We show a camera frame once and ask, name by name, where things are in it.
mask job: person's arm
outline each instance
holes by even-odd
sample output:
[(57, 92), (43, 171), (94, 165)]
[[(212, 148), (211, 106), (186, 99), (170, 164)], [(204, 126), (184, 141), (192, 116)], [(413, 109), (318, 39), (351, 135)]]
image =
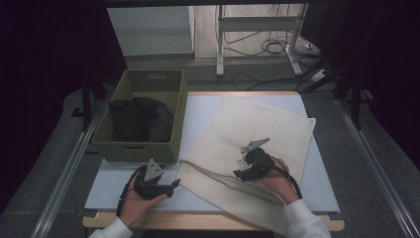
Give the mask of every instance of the person's arm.
[[(282, 159), (275, 165), (288, 171), (288, 166)], [(307, 207), (305, 201), (297, 195), (293, 185), (282, 174), (271, 171), (265, 178), (256, 180), (267, 188), (279, 194), (284, 200), (284, 214), (289, 223), (287, 234), (290, 238), (331, 237), (324, 220), (315, 216)]]
[(95, 230), (89, 238), (129, 238), (133, 235), (130, 228), (138, 221), (143, 219), (148, 210), (163, 201), (166, 194), (157, 196), (151, 200), (142, 199), (134, 190), (135, 178), (130, 182), (127, 195), (121, 208), (120, 217), (103, 230)]

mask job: person's right hand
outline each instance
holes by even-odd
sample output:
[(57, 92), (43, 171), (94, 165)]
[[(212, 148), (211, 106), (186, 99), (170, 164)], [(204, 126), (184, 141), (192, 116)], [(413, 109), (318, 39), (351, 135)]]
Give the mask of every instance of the person's right hand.
[[(282, 159), (278, 158), (278, 161), (274, 160), (274, 165), (283, 170), (285, 169), (288, 172), (288, 166)], [(264, 184), (268, 189), (278, 193), (287, 205), (300, 199), (291, 182), (287, 180), (281, 173), (275, 170), (271, 170), (268, 176), (256, 179), (254, 181), (260, 182)]]

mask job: white wall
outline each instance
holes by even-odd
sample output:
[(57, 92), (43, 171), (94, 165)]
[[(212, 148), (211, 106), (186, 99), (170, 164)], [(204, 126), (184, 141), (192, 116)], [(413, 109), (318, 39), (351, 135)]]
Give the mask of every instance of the white wall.
[(109, 8), (124, 56), (192, 54), (192, 8)]

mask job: green storage box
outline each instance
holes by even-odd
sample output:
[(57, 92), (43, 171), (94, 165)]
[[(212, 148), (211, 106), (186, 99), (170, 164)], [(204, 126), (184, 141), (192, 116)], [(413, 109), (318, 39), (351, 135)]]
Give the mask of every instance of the green storage box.
[(116, 142), (113, 120), (106, 110), (92, 144), (110, 162), (148, 162), (174, 164), (178, 161), (179, 146), (187, 100), (186, 78), (183, 70), (125, 70), (111, 99), (131, 100), (149, 97), (166, 104), (174, 121), (168, 143)]

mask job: person's left hand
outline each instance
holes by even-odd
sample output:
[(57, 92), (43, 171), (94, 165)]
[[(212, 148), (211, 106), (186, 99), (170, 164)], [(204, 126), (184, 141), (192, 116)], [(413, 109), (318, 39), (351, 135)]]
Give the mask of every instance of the person's left hand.
[(163, 201), (167, 195), (162, 194), (151, 200), (142, 199), (134, 190), (136, 177), (130, 181), (123, 207), (121, 208), (120, 219), (127, 226), (132, 227), (137, 221), (145, 216), (148, 210), (154, 205)]

